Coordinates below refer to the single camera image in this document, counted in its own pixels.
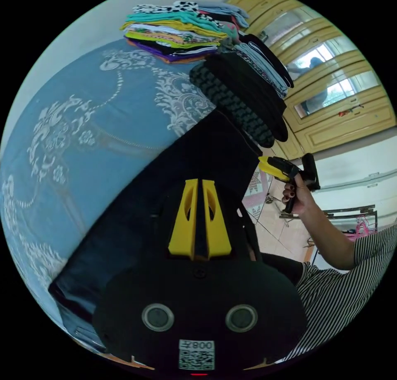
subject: hand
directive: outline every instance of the hand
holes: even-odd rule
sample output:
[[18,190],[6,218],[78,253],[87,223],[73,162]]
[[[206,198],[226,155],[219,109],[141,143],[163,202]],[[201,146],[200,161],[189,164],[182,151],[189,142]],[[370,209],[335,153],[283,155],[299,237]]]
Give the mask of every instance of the hand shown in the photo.
[[302,215],[308,209],[314,207],[316,202],[300,174],[295,176],[295,183],[297,184],[296,189],[291,183],[286,183],[285,190],[282,192],[284,196],[282,198],[282,202],[286,204],[291,197],[296,195],[297,197],[295,199],[294,207],[292,208],[292,213]]

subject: pink item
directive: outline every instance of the pink item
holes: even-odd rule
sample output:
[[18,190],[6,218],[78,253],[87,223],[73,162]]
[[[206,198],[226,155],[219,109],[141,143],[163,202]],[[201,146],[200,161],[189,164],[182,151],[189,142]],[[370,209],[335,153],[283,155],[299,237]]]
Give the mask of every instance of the pink item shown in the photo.
[[[200,9],[198,10],[201,14],[209,14],[209,12],[207,12],[207,11],[201,11]],[[235,24],[235,28],[237,29],[237,30],[239,30],[239,24],[238,24],[238,22],[237,22],[237,20],[236,20],[236,18],[233,16],[233,15],[231,15],[231,18],[232,18],[232,21],[233,21],[233,23]]]
[[359,216],[357,218],[356,232],[354,234],[345,233],[345,235],[347,239],[354,242],[357,238],[376,233],[375,230],[370,229],[371,226],[373,224],[369,224],[368,219],[364,215]]

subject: qr code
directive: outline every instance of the qr code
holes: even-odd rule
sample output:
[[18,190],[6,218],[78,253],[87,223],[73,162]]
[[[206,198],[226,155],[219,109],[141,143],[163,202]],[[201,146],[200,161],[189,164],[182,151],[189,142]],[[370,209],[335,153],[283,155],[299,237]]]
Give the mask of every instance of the qr code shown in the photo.
[[179,351],[179,369],[210,371],[214,366],[214,351]]

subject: yellow bracket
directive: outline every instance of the yellow bracket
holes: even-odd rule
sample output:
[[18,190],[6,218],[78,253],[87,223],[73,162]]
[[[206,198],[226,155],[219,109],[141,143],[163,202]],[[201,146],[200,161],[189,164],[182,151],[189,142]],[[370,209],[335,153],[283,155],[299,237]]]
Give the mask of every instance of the yellow bracket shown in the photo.
[[268,156],[259,157],[259,169],[263,172],[273,175],[275,178],[280,179],[283,182],[289,182],[289,177],[285,176],[278,168],[268,163]]
[[[194,243],[196,236],[198,179],[185,182],[181,204],[175,220],[168,250],[175,256],[194,259]],[[208,259],[215,256],[226,256],[232,251],[225,226],[222,210],[215,183],[203,180],[204,216],[206,225]]]
[[229,236],[222,215],[218,195],[215,189],[215,182],[212,180],[203,181],[204,211],[206,217],[208,258],[214,256],[226,256],[232,251]]
[[198,179],[185,182],[181,204],[168,246],[171,255],[188,256],[191,260],[194,258],[198,184]]

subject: black pants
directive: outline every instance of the black pants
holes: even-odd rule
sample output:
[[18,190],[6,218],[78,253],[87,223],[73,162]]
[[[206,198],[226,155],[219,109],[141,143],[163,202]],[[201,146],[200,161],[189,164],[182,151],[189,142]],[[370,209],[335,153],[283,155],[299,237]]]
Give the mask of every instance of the black pants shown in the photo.
[[261,255],[264,263],[284,274],[294,285],[301,279],[303,273],[301,262],[269,253],[261,253]]

